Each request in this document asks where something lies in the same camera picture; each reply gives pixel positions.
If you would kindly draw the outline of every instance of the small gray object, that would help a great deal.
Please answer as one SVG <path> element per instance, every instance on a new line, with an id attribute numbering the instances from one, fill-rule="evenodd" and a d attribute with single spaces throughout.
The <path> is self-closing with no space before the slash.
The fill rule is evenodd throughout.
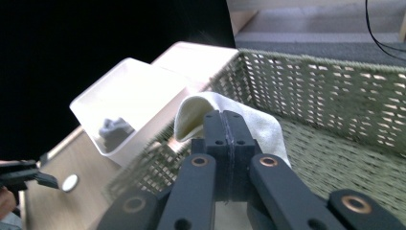
<path id="1" fill-rule="evenodd" d="M 76 174 L 69 175 L 62 184 L 62 191 L 65 193 L 71 192 L 77 186 L 79 177 Z"/>

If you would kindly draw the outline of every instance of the wooden surface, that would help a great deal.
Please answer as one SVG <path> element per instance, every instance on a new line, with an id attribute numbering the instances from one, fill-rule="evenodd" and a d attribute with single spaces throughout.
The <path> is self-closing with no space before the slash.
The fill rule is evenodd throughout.
<path id="1" fill-rule="evenodd" d="M 406 12 L 405 12 L 405 16 L 403 17 L 402 25 L 400 26 L 399 40 L 400 41 L 406 40 Z"/>
<path id="2" fill-rule="evenodd" d="M 108 208 L 102 189 L 119 166 L 99 154 L 81 127 L 51 153 L 52 160 L 41 171 L 56 177 L 59 187 L 73 173 L 78 175 L 79 184 L 72 192 L 64 193 L 34 181 L 28 183 L 24 229 L 88 229 Z"/>

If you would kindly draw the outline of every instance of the white cloth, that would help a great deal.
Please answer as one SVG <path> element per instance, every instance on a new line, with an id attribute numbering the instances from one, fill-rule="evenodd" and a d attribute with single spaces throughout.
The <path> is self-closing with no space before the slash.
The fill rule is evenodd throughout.
<path id="1" fill-rule="evenodd" d="M 203 116 L 212 110 L 230 110 L 241 115 L 262 152 L 279 156 L 290 167 L 282 129 L 273 116 L 213 92 L 193 94 L 183 100 L 175 117 L 176 140 L 184 142 L 195 137 L 204 138 Z"/>

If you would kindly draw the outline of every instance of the screw hole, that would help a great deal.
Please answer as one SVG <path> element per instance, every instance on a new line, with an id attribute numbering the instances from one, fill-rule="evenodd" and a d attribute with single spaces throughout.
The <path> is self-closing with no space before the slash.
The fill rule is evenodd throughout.
<path id="1" fill-rule="evenodd" d="M 192 160 L 192 164 L 197 167 L 205 166 L 207 163 L 208 163 L 208 160 L 203 157 L 195 157 Z"/>
<path id="2" fill-rule="evenodd" d="M 308 222 L 307 222 L 308 226 L 313 229 L 313 230 L 327 230 L 326 225 L 319 221 L 318 219 L 315 218 L 311 218 Z"/>
<path id="3" fill-rule="evenodd" d="M 274 167 L 278 165 L 278 161 L 269 156 L 262 157 L 259 161 L 263 166 L 266 167 Z"/>
<path id="4" fill-rule="evenodd" d="M 372 207 L 367 201 L 355 195 L 345 195 L 341 198 L 341 201 L 355 213 L 368 214 L 372 211 Z"/>
<path id="5" fill-rule="evenodd" d="M 180 218 L 175 222 L 175 230 L 190 230 L 192 229 L 192 224 L 185 218 Z"/>
<path id="6" fill-rule="evenodd" d="M 137 213 L 144 209 L 146 201 L 141 197 L 131 197 L 125 201 L 123 209 L 126 213 Z"/>

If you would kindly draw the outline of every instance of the white towel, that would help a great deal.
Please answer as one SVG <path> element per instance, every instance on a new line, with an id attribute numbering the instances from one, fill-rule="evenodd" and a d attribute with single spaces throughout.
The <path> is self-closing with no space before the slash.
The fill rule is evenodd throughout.
<path id="1" fill-rule="evenodd" d="M 212 110 L 230 110 L 241 115 L 262 152 L 279 156 L 290 167 L 282 129 L 273 116 L 213 92 L 193 94 L 183 100 L 175 117 L 176 140 L 184 142 L 195 137 L 204 138 L 203 116 Z"/>
<path id="2" fill-rule="evenodd" d="M 184 99 L 175 117 L 174 136 L 176 140 L 184 142 L 195 137 L 204 138 L 203 117 L 212 110 L 220 112 L 230 110 L 241 115 L 251 135 L 257 139 L 262 152 L 278 155 L 290 167 L 282 129 L 274 117 L 213 92 L 197 93 Z M 246 209 L 247 205 L 243 202 L 217 202 L 214 229 L 252 229 Z"/>

